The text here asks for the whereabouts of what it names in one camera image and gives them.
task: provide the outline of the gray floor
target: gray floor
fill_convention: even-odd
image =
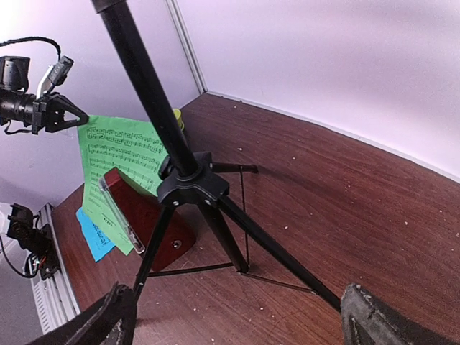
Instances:
[[[7,250],[11,263],[20,271],[25,251],[19,245]],[[0,254],[0,344],[24,345],[42,335],[30,281],[18,276]]]

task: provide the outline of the brown wooden tabletop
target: brown wooden tabletop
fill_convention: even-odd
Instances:
[[[411,320],[460,341],[460,185],[322,127],[204,95],[183,109],[191,147],[218,162],[254,163],[249,215],[337,295],[359,282]],[[226,175],[241,203],[238,174]],[[82,310],[140,258],[112,250],[95,263],[75,212],[83,186],[52,214]],[[192,206],[198,242],[173,268],[228,262]],[[243,249],[243,233],[229,224]],[[297,283],[250,242],[252,271]],[[339,314],[318,296],[250,280],[232,268],[149,279],[135,344],[340,344]]]

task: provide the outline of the black tripod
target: black tripod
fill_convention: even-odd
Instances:
[[[150,273],[157,250],[165,235],[174,210],[185,203],[196,204],[224,248],[236,271],[247,274],[249,265],[238,248],[222,212],[240,226],[253,240],[290,270],[315,294],[340,312],[340,299],[311,274],[286,249],[253,221],[229,197],[229,183],[216,173],[257,172],[255,165],[232,165],[212,162],[210,152],[193,154],[188,148],[165,92],[153,68],[144,43],[137,31],[125,0],[93,0],[101,14],[123,66],[147,115],[169,156],[160,168],[163,182],[157,189],[158,201],[164,206],[144,253],[134,284],[138,300],[148,277],[196,272],[182,270]],[[211,268],[228,267],[229,264]]]

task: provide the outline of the green cloth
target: green cloth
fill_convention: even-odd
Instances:
[[[116,117],[90,116],[78,127],[85,175],[83,211],[125,254],[132,243],[99,190],[98,179],[117,167],[149,192],[157,195],[160,165],[167,155],[150,122]]]

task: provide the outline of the blue cloth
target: blue cloth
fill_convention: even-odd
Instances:
[[[83,212],[83,208],[77,211],[77,219],[81,225],[81,231],[88,244],[89,250],[97,262],[115,247],[115,244]]]

